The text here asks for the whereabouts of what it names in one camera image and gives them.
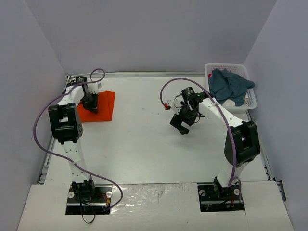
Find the white tabletop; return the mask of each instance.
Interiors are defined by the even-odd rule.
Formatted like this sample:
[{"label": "white tabletop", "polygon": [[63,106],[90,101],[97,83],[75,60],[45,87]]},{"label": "white tabletop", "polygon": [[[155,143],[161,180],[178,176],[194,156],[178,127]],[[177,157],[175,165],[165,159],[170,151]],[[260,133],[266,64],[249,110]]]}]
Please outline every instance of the white tabletop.
[{"label": "white tabletop", "polygon": [[[82,149],[87,167],[120,184],[212,182],[225,160],[223,132],[207,118],[190,127],[188,135],[169,122],[171,111],[159,100],[167,77],[105,78],[100,91],[115,92],[111,122],[83,123]],[[205,77],[192,77],[207,88]],[[192,86],[175,81],[165,88],[163,99],[174,97]],[[246,113],[235,114],[248,120]],[[65,155],[56,141],[54,152]],[[267,180],[260,155],[242,172],[243,181]],[[96,184],[104,184],[94,178]],[[66,160],[52,157],[45,184],[70,184],[71,172]]]},{"label": "white tabletop", "polygon": [[[243,182],[245,211],[200,212],[196,184],[122,185],[110,215],[65,215],[68,185],[33,185],[18,231],[292,231],[273,181]],[[113,190],[112,201],[119,198]]]},{"label": "white tabletop", "polygon": [[[205,78],[192,79],[205,86]],[[200,212],[195,183],[212,182],[220,172],[226,132],[202,118],[190,127],[189,135],[181,136],[169,124],[173,114],[159,101],[160,88],[168,80],[106,78],[102,91],[116,92],[113,120],[83,124],[88,169],[120,183],[124,191],[111,214],[98,215],[91,225],[80,215],[66,216],[70,168],[67,161],[53,157],[45,185],[30,189],[19,231],[293,230],[278,187],[267,181],[260,156],[241,175],[245,211]],[[172,83],[164,99],[173,99],[187,86],[192,85]],[[246,114],[237,116],[247,120]],[[53,150],[65,154],[58,143]],[[94,182],[105,183],[96,178]],[[119,198],[119,190],[114,187],[113,193],[112,202]]]}]

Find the laundry basket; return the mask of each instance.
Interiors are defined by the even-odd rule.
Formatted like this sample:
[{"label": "laundry basket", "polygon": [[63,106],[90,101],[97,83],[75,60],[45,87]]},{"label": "laundry basket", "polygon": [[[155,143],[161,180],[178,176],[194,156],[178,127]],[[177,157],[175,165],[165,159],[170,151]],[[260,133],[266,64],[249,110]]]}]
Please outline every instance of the laundry basket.
[{"label": "laundry basket", "polygon": [[[250,80],[247,69],[245,66],[240,65],[240,64],[223,64],[223,63],[208,63],[205,65],[205,77],[208,80],[208,75],[212,73],[212,70],[214,69],[227,69],[228,71],[231,71],[235,74],[240,75],[241,77]],[[242,105],[240,107],[236,106],[224,106],[229,112],[232,113],[241,113],[245,112],[246,110],[251,110],[255,109],[257,106],[255,94],[253,89],[248,89],[247,90],[247,95],[248,95],[248,104],[247,105]]]}]

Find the orange cloth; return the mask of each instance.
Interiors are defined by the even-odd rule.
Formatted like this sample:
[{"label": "orange cloth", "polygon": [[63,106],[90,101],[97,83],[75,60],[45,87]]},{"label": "orange cloth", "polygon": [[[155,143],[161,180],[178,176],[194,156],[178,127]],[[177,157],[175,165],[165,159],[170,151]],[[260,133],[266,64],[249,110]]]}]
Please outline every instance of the orange cloth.
[{"label": "orange cloth", "polygon": [[112,91],[100,92],[98,94],[97,114],[84,109],[82,104],[78,105],[77,110],[81,122],[111,121],[116,98],[115,95],[116,93]]}]

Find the blue towel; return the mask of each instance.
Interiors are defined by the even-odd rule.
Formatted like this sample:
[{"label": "blue towel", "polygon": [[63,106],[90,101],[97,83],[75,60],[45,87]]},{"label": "blue towel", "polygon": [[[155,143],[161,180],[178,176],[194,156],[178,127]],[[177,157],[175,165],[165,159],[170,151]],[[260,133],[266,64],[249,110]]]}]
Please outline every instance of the blue towel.
[{"label": "blue towel", "polygon": [[208,79],[210,93],[218,103],[223,104],[227,99],[235,102],[235,106],[241,106],[248,88],[253,88],[255,83],[227,69],[212,71],[212,77]]}]

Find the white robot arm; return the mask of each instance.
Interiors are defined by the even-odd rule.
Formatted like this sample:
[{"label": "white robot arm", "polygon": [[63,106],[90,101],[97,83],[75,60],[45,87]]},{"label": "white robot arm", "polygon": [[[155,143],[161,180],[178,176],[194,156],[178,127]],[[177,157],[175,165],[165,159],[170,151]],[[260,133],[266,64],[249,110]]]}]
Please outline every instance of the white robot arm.
[{"label": "white robot arm", "polygon": [[[78,163],[81,168],[87,169],[80,144],[83,128],[77,106],[82,103],[85,109],[97,113],[98,89],[101,85],[93,83],[75,86],[82,82],[87,82],[87,78],[73,78],[65,89],[65,91],[71,90],[70,93],[57,105],[50,106],[48,113],[53,137],[61,143],[67,157]],[[91,197],[94,188],[91,175],[78,169],[74,163],[69,164],[72,172],[72,188],[76,194],[81,189],[83,197]]]},{"label": "white robot arm", "polygon": [[[170,121],[179,132],[184,135],[189,130],[183,127],[182,122],[191,126],[195,123],[197,117],[206,117],[213,121],[222,131],[226,131],[226,123],[218,110],[220,107],[232,131],[236,147],[236,169],[233,178],[239,178],[244,167],[260,153],[260,145],[257,133],[257,127],[253,121],[245,122],[225,108],[223,108],[215,98],[214,103],[208,98],[205,92],[195,93],[191,87],[181,92],[183,101],[177,99],[167,101],[166,109],[172,109],[175,114]],[[235,181],[229,184],[233,167],[233,149],[230,136],[226,135],[226,144],[224,150],[226,161],[222,171],[214,179],[219,191],[231,187]]]}]

